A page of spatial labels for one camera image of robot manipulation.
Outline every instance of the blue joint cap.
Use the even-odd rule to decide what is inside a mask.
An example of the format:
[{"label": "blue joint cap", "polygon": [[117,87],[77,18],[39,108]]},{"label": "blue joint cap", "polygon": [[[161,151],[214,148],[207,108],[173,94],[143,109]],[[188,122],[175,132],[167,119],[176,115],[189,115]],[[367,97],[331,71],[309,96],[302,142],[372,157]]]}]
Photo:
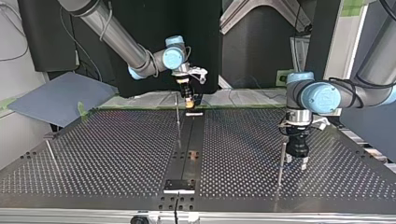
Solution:
[{"label": "blue joint cap", "polygon": [[171,47],[163,53],[163,64],[168,69],[174,70],[184,63],[184,52],[180,48]]},{"label": "blue joint cap", "polygon": [[288,75],[288,80],[286,84],[296,81],[304,81],[304,80],[315,80],[314,73],[312,72],[291,73]]},{"label": "blue joint cap", "polygon": [[131,74],[131,77],[132,77],[133,79],[139,80],[139,79],[145,78],[145,77],[139,76],[139,75],[136,73],[136,71],[135,71],[132,67],[129,67],[129,66],[128,66],[128,71],[129,71],[129,74]]},{"label": "blue joint cap", "polygon": [[174,35],[167,39],[165,39],[166,47],[169,47],[174,44],[184,44],[183,36],[181,35]]},{"label": "blue joint cap", "polygon": [[301,103],[312,112],[329,114],[341,104],[341,93],[332,84],[317,82],[303,90]]},{"label": "blue joint cap", "polygon": [[396,101],[396,87],[392,87],[392,92],[390,93],[389,97],[380,105],[390,105],[395,101]]}]

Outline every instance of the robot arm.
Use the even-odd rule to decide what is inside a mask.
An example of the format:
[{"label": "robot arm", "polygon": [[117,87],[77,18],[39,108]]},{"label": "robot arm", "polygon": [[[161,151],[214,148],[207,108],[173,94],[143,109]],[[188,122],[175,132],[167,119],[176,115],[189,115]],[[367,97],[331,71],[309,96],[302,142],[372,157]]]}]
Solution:
[{"label": "robot arm", "polygon": [[287,153],[308,157],[305,138],[314,113],[329,114],[337,108],[363,108],[396,101],[396,22],[390,22],[372,49],[363,68],[350,80],[315,81],[312,73],[294,73],[287,81],[287,114],[281,127],[289,137]]},{"label": "robot arm", "polygon": [[134,79],[158,76],[166,69],[173,71],[180,84],[186,107],[193,108],[191,77],[199,76],[205,83],[205,69],[190,67],[188,54],[182,36],[172,36],[165,40],[166,49],[151,53],[125,31],[112,12],[101,0],[58,0],[73,16],[82,18],[121,58],[128,63],[129,72]]}]

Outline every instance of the aluminum frame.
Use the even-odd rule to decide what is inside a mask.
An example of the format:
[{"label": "aluminum frame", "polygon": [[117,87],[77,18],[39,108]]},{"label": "aluminum frame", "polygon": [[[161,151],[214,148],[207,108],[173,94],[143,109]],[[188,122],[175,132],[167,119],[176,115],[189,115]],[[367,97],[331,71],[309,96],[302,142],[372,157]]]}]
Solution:
[{"label": "aluminum frame", "polygon": [[[235,0],[220,18],[220,31],[226,35],[238,22],[240,22],[251,10],[256,7],[273,7],[292,26],[296,23],[297,12],[300,4],[296,0]],[[311,20],[300,9],[297,31],[301,32],[305,26],[311,24]]]}]

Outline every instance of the perforated metal plate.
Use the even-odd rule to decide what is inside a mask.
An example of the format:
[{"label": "perforated metal plate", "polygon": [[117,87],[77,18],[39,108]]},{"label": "perforated metal plate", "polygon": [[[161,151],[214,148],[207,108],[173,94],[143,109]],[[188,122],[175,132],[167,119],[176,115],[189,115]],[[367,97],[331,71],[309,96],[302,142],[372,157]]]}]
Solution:
[{"label": "perforated metal plate", "polygon": [[0,192],[155,196],[176,147],[175,111],[99,111],[1,181]]},{"label": "perforated metal plate", "polygon": [[276,200],[304,200],[305,204],[311,199],[321,203],[380,201],[396,205],[395,177],[387,179],[386,169],[376,169],[382,166],[378,161],[359,148],[346,146],[339,132],[329,130],[312,132],[307,169],[301,169],[301,159],[294,159],[286,165],[279,188],[280,152],[286,139],[277,124],[284,114],[283,109],[206,111],[200,184],[203,200],[223,201],[233,209],[244,209],[244,205],[232,203],[253,200],[257,205],[262,203],[264,210],[265,204]]},{"label": "perforated metal plate", "polygon": [[[396,214],[396,175],[334,127],[313,131],[307,169],[293,160],[278,188],[284,113],[209,109],[184,118],[180,144],[175,111],[98,111],[52,141],[56,161],[43,145],[0,171],[0,207],[173,210],[165,178],[186,176],[183,210]],[[192,167],[173,159],[183,150],[200,153]]]}]

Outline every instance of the white wall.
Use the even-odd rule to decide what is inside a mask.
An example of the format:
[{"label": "white wall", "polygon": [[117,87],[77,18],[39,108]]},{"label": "white wall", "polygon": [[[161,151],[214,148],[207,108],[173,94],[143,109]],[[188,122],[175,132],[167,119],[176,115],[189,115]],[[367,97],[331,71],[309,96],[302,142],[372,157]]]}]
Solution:
[{"label": "white wall", "polygon": [[[0,0],[18,8],[17,0]],[[6,9],[8,16],[21,28],[20,21]],[[0,14],[0,60],[22,54],[26,39]],[[0,101],[31,91],[45,83],[42,73],[34,69],[28,52],[22,58],[0,62]],[[0,112],[0,169],[17,159],[25,151],[37,146],[45,133],[47,123],[18,115],[12,111]]]}]

